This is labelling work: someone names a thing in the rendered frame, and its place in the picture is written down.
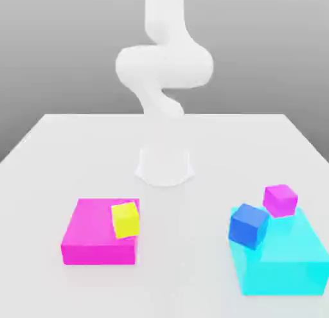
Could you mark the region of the large cyan box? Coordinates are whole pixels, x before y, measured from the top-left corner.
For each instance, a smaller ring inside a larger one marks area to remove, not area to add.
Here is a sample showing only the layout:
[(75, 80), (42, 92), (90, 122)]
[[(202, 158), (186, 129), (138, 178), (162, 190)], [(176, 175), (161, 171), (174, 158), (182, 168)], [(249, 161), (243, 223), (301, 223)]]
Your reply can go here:
[(329, 253), (304, 211), (269, 219), (265, 239), (252, 250), (229, 241), (245, 296), (321, 296), (329, 278)]

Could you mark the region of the large magenta box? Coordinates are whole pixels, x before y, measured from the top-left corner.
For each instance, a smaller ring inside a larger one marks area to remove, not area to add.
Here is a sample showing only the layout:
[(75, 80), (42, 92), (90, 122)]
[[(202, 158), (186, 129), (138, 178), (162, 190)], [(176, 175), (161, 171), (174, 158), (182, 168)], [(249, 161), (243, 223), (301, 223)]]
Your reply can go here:
[(79, 199), (62, 239), (61, 252), (66, 265), (133, 265), (137, 236), (116, 238), (111, 207), (139, 199)]

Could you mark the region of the small yellow cube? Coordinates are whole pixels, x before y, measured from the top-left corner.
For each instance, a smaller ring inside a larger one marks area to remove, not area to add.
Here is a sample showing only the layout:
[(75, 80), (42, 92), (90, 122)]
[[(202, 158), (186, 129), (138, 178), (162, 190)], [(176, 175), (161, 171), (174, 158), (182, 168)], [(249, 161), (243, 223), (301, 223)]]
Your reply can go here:
[(111, 213), (116, 238), (128, 238), (139, 234), (139, 212), (134, 202), (112, 206)]

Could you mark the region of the small blue cube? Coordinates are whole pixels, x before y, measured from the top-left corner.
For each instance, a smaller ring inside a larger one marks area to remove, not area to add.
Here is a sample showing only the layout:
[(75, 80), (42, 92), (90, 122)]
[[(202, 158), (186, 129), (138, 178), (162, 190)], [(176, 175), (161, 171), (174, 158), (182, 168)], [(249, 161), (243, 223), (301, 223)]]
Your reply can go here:
[(249, 204), (241, 204), (231, 215), (228, 238), (256, 250), (265, 238), (269, 218), (266, 211)]

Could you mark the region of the small purple cube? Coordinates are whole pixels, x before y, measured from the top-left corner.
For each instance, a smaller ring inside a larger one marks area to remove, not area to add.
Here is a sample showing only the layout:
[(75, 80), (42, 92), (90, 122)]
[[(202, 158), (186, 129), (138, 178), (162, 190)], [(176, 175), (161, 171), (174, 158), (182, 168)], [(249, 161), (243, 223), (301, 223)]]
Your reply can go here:
[(267, 186), (263, 196), (263, 207), (273, 218), (295, 215), (298, 195), (286, 184)]

